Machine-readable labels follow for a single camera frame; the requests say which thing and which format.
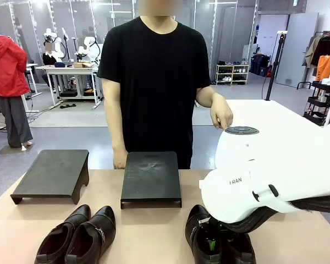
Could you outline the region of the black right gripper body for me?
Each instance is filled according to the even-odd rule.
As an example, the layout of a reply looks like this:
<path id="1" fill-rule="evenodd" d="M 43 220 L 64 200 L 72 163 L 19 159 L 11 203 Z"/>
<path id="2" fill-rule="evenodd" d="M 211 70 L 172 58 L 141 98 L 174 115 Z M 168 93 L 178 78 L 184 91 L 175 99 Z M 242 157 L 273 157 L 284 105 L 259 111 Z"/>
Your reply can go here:
<path id="1" fill-rule="evenodd" d="M 199 226 L 204 230 L 207 240 L 216 240 L 219 232 L 223 230 L 222 223 L 212 216 L 199 220 Z"/>

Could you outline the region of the person's right hand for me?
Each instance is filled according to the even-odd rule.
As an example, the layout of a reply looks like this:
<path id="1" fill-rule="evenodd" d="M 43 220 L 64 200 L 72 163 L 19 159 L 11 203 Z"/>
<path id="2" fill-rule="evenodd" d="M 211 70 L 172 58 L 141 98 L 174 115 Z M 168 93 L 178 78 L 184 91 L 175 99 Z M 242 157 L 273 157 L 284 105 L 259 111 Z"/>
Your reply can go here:
<path id="1" fill-rule="evenodd" d="M 113 167 L 114 169 L 125 169 L 128 152 L 124 148 L 113 149 Z"/>

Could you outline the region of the person's left hand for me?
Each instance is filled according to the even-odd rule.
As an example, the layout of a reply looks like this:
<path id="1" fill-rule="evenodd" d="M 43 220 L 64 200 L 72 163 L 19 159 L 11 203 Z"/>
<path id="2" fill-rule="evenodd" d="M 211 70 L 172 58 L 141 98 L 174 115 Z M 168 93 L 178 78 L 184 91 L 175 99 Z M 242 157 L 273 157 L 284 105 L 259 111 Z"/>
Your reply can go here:
<path id="1" fill-rule="evenodd" d="M 220 94 L 214 93 L 212 96 L 211 119 L 216 128 L 227 129 L 233 122 L 233 112 L 227 100 Z"/>

